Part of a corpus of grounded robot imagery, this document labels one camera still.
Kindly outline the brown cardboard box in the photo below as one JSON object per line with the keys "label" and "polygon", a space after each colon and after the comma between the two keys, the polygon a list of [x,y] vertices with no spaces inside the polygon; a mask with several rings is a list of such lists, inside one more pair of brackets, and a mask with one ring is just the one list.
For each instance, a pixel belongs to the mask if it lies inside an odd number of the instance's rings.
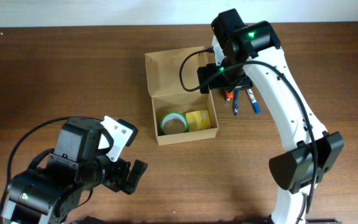
{"label": "brown cardboard box", "polygon": [[[182,71],[185,86],[194,88],[199,85],[197,69],[208,63],[206,53],[192,56],[188,60],[185,58],[203,49],[204,47],[190,47],[145,54],[148,91],[152,99],[155,135],[159,146],[215,138],[217,135],[219,125],[212,94],[202,94],[198,90],[187,92],[183,89],[179,78],[180,66],[185,63]],[[166,114],[171,112],[185,114],[199,110],[208,111],[210,128],[178,134],[163,133],[162,120]]]}

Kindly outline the yellow sticky note pad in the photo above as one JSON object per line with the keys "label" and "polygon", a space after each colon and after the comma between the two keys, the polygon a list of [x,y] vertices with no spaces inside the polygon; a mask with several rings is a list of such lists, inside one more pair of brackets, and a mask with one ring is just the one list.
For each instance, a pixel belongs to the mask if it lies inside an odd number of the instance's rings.
{"label": "yellow sticky note pad", "polygon": [[197,110],[185,114],[188,122],[188,131],[202,131],[211,128],[211,120],[208,110]]}

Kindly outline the green tape roll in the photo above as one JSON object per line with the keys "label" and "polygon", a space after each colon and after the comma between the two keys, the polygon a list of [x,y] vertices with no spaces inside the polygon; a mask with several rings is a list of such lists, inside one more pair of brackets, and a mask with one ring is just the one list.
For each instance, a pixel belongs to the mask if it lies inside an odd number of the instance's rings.
{"label": "green tape roll", "polygon": [[172,111],[163,116],[160,129],[164,135],[185,133],[188,131],[188,122],[183,113]]}

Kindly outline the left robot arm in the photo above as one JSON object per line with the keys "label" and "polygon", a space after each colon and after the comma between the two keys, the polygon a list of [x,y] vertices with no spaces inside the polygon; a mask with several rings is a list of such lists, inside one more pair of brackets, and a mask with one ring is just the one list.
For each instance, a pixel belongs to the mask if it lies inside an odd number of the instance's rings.
{"label": "left robot arm", "polygon": [[0,223],[64,223],[68,213],[82,205],[81,194],[92,193],[99,185],[128,195],[135,192],[148,165],[119,157],[137,136],[133,124],[108,116],[63,117],[61,121],[56,146],[33,158],[15,177],[10,169],[25,137],[14,146],[0,201]]}

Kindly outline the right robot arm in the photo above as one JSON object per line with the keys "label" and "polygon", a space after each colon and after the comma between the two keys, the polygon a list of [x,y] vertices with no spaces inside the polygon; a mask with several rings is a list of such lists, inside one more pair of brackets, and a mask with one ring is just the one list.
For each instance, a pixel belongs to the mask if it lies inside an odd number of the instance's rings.
{"label": "right robot arm", "polygon": [[230,9],[218,14],[211,28],[215,61],[198,69],[198,91],[259,90],[284,148],[268,162],[278,195],[267,222],[305,223],[315,188],[337,161],[344,139],[330,133],[308,106],[269,22],[247,25]]}

